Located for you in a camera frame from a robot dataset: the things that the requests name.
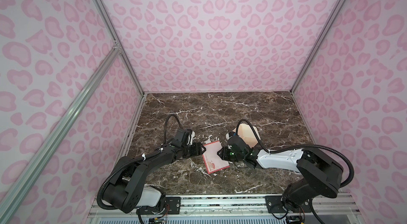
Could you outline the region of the pink red-bordered letter card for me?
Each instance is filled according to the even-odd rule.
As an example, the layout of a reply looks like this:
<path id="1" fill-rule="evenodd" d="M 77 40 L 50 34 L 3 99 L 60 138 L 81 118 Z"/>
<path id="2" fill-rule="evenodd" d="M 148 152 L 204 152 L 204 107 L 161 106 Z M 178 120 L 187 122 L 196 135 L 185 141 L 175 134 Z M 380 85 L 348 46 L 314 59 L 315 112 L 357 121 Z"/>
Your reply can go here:
<path id="1" fill-rule="evenodd" d="M 203 160 L 208 174 L 215 173 L 228 168 L 230 165 L 227 161 L 222 160 L 217 152 L 222 149 L 219 141 L 211 142 L 204 145 L 206 151 L 203 153 Z"/>

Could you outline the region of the peach paper envelope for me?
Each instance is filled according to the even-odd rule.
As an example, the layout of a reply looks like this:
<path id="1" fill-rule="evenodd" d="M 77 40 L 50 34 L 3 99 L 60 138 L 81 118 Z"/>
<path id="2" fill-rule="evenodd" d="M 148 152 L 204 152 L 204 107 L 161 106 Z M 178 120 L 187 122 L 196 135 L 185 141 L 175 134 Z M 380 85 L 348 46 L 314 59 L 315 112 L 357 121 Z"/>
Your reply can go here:
<path id="1" fill-rule="evenodd" d="M 256 127 L 253 127 L 256 135 L 260 138 L 259 132 L 257 130 Z M 252 129 L 250 128 L 250 126 L 248 124 L 242 123 L 240 124 L 237 134 L 240 138 L 243 139 L 243 141 L 250 147 L 253 148 L 258 144 L 258 141 L 255 137 L 254 132 L 252 131 Z"/>

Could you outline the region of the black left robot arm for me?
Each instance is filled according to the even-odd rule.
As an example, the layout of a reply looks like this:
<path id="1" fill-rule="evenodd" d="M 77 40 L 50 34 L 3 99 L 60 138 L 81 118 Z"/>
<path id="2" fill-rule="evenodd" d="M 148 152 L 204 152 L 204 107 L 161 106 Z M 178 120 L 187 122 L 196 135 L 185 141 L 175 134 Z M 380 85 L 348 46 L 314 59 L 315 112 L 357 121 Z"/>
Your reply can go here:
<path id="1" fill-rule="evenodd" d="M 104 210 L 130 213 L 134 209 L 148 208 L 161 213 L 165 209 L 165 192 L 152 185 L 147 186 L 147 177 L 176 160 L 199 156 L 205 152 L 206 148 L 202 143 L 194 142 L 181 147 L 164 144 L 140 158 L 124 156 L 102 183 L 96 202 Z"/>

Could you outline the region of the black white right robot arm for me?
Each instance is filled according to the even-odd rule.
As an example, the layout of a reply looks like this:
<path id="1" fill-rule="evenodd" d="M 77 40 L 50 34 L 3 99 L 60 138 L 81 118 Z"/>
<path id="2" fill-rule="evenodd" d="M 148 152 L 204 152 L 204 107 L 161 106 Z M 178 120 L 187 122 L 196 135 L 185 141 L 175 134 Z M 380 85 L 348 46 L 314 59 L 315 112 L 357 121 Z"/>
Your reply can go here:
<path id="1" fill-rule="evenodd" d="M 300 173 L 302 178 L 288 185 L 279 206 L 285 211 L 300 210 L 317 197 L 336 198 L 339 189 L 351 183 L 355 170 L 351 161 L 333 148 L 305 144 L 280 150 L 267 149 L 262 141 L 250 147 L 238 135 L 228 139 L 217 155 L 228 162 L 243 162 L 251 169 L 282 169 Z"/>

